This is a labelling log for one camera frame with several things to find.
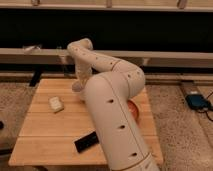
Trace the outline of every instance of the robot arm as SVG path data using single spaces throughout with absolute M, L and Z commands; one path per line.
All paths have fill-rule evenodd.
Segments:
M 68 45 L 76 65 L 86 66 L 87 69 L 93 67 L 101 72 L 84 82 L 84 93 L 110 169 L 158 171 L 127 105 L 127 100 L 144 88 L 143 71 L 132 63 L 95 53 L 91 49 L 89 39 Z

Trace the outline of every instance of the black wall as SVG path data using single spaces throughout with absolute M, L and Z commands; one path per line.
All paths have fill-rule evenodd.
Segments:
M 0 9 L 0 48 L 84 37 L 95 49 L 213 52 L 213 13 Z

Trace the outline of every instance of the orange object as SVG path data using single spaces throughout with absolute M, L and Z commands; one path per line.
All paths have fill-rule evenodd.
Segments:
M 137 122 L 138 121 L 138 117 L 139 117 L 138 107 L 131 100 L 128 100 L 127 104 L 128 104 L 128 107 L 129 107 L 129 111 L 132 113 L 132 116 L 134 117 L 135 121 Z

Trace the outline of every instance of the wooden table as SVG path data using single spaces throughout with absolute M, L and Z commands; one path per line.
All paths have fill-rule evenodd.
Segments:
M 94 131 L 90 115 L 71 90 L 73 79 L 43 79 L 34 95 L 13 153 L 11 166 L 105 165 L 100 145 L 79 154 L 74 141 Z M 52 113 L 48 99 L 59 96 L 65 109 Z M 163 157 L 146 90 L 132 99 L 140 110 L 139 127 L 158 164 Z

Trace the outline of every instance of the speckled floor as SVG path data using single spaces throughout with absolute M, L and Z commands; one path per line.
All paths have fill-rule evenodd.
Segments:
M 199 87 L 206 96 L 213 86 Z M 0 148 L 14 145 L 36 87 L 27 83 L 0 82 Z M 148 85 L 152 111 L 164 156 L 165 171 L 213 171 L 213 123 L 191 111 L 179 86 Z M 9 167 L 9 156 L 0 157 L 0 171 L 31 171 L 32 167 Z M 94 167 L 48 167 L 49 170 L 106 171 Z

